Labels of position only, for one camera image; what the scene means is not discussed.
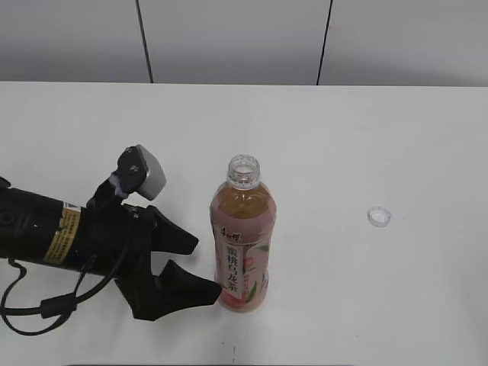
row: yellow label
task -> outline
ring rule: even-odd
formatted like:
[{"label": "yellow label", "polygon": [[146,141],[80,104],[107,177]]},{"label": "yellow label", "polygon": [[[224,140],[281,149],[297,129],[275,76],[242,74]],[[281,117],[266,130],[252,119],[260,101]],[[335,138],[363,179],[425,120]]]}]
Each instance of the yellow label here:
[{"label": "yellow label", "polygon": [[75,239],[76,230],[78,230],[79,219],[82,215],[82,210],[78,206],[64,203],[63,216],[59,220],[59,227],[54,234],[53,241],[46,255],[44,261],[51,265],[61,265],[68,255],[73,240]]}]

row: black line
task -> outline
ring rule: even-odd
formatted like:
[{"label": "black line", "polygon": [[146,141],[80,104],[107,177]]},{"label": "black line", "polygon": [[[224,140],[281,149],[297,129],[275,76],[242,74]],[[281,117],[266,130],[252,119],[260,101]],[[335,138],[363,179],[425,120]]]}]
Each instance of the black line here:
[{"label": "black line", "polygon": [[140,14],[139,0],[136,0],[137,17],[139,18],[140,36],[143,38],[144,56],[146,57],[147,73],[149,74],[149,81],[154,83],[153,70],[151,69],[151,61],[149,61],[149,51],[147,50],[146,32],[144,32],[143,16]]},{"label": "black line", "polygon": [[329,33],[330,15],[332,13],[332,3],[333,2],[334,2],[334,0],[330,0],[329,14],[327,15],[326,32],[323,35],[322,54],[320,55],[319,75],[317,75],[317,83],[316,83],[316,85],[319,84],[319,82],[320,82],[320,74],[322,73],[323,55],[326,52],[326,41],[327,41],[327,34]]}]

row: black cable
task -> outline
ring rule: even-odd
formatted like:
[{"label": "black cable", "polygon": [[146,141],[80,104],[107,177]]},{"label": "black cable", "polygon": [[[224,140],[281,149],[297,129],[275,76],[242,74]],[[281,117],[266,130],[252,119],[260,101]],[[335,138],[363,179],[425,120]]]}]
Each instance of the black cable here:
[{"label": "black cable", "polygon": [[[120,266],[124,262],[125,257],[127,256],[127,253],[129,252],[130,244],[132,242],[132,236],[133,236],[133,227],[132,227],[132,220],[129,220],[129,228],[128,228],[128,235],[126,236],[126,242],[124,243],[124,247],[122,248],[122,251],[120,252],[117,261],[115,262],[114,266],[108,272],[100,282],[98,282],[91,290],[85,292],[83,295],[79,297],[75,297],[74,301],[76,304],[82,303],[89,298],[95,296],[98,292],[100,292],[115,276],[117,271],[119,270]],[[91,268],[93,265],[93,262],[95,261],[95,257],[92,256],[86,265],[83,266],[78,282],[76,283],[75,290],[73,293],[76,295],[76,292],[79,289],[79,285],[82,283],[83,278],[86,276],[87,271]],[[5,324],[14,332],[21,334],[23,336],[38,336],[39,334],[44,334],[46,332],[49,332],[51,330],[54,330],[55,328],[61,326],[64,324],[68,318],[71,316],[71,312],[67,314],[63,314],[58,317],[58,319],[51,324],[51,326],[48,326],[47,328],[40,330],[38,332],[24,332],[19,329],[16,329],[13,327],[13,325],[10,323],[8,320],[7,316],[29,316],[29,315],[40,315],[42,313],[42,308],[41,307],[28,307],[28,308],[8,308],[5,307],[5,303],[7,301],[7,297],[14,288],[14,286],[22,279],[25,277],[27,274],[27,269],[23,267],[22,265],[18,264],[13,258],[10,258],[8,260],[8,263],[14,267],[19,269],[20,274],[14,282],[12,282],[8,287],[7,290],[4,292],[2,296],[2,301],[0,303],[0,316],[2,317],[3,321]]]},{"label": "black cable", "polygon": [[[5,292],[3,293],[3,296],[2,296],[2,302],[0,303],[0,309],[4,309],[5,308],[5,303],[7,302],[7,297],[8,297],[8,294],[10,294],[10,291],[12,290],[12,288],[14,288],[14,286],[22,279],[25,277],[25,275],[27,274],[27,269],[20,265],[19,263],[17,263],[13,258],[9,258],[8,259],[8,264],[11,265],[12,267],[14,268],[17,268],[20,273],[18,275],[18,278],[17,280],[15,280],[14,282],[12,282],[8,287],[7,287],[7,290],[5,290]],[[78,280],[78,284],[76,284],[76,287],[75,287],[75,291],[78,290],[78,287],[79,287],[79,283],[81,283],[81,280],[83,279],[84,277],[84,274],[81,274],[80,275],[80,278]],[[36,332],[26,332],[24,330],[20,330],[20,329],[17,329],[15,328],[12,323],[10,323],[10,320],[8,320],[8,317],[7,317],[7,314],[5,314],[5,311],[2,311],[0,313],[0,316],[2,317],[2,320],[4,321],[4,323],[6,324],[6,326],[8,328],[10,328],[11,330],[13,330],[14,332],[16,332],[17,334],[20,334],[21,336],[40,336],[41,334],[44,334],[44,333],[47,333],[47,332],[50,332],[51,330],[54,330],[58,327],[60,327],[62,324],[66,323],[66,321],[69,319],[69,317],[71,316],[71,313],[67,313],[67,314],[62,314],[60,316],[58,316],[58,318],[54,321],[53,324],[51,324],[50,326],[48,326],[47,328],[44,328],[42,330],[38,330]]]},{"label": "black cable", "polygon": [[137,18],[139,20],[140,36],[143,38],[143,48],[144,48],[144,56],[146,57],[147,73],[149,74],[149,81],[151,82],[151,84],[153,84],[154,83],[153,69],[151,69],[151,62],[149,60],[149,51],[147,50],[147,42],[146,42],[146,32],[144,31],[143,16],[141,15],[140,12],[139,0],[136,0],[136,9],[137,9]]},{"label": "black cable", "polygon": [[327,14],[326,32],[323,35],[322,54],[320,55],[319,75],[317,76],[316,85],[318,85],[320,83],[320,74],[322,73],[323,57],[324,57],[324,54],[326,52],[327,34],[329,33],[330,15],[332,13],[332,3],[333,2],[334,2],[334,0],[330,0],[329,13]]}]

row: sticker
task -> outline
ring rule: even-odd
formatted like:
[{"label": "sticker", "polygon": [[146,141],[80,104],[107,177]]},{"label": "sticker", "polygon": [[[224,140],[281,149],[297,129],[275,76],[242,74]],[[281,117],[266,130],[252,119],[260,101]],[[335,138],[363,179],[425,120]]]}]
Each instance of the sticker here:
[{"label": "sticker", "polygon": [[43,259],[46,263],[61,265],[64,262],[75,239],[81,215],[81,207],[64,203],[63,216],[59,219],[59,227]]},{"label": "sticker", "polygon": [[242,246],[224,244],[223,261],[223,288],[232,296],[240,299],[242,297]]}]

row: iced tea bottle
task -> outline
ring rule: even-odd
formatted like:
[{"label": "iced tea bottle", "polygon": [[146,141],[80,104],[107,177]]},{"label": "iced tea bottle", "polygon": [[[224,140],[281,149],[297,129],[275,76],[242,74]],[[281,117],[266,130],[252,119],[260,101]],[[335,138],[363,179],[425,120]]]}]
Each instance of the iced tea bottle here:
[{"label": "iced tea bottle", "polygon": [[223,287],[220,302],[246,312],[265,299],[268,256],[276,219],[276,204],[261,183],[258,161],[248,155],[234,157],[227,180],[210,205],[215,238],[216,281]]}]

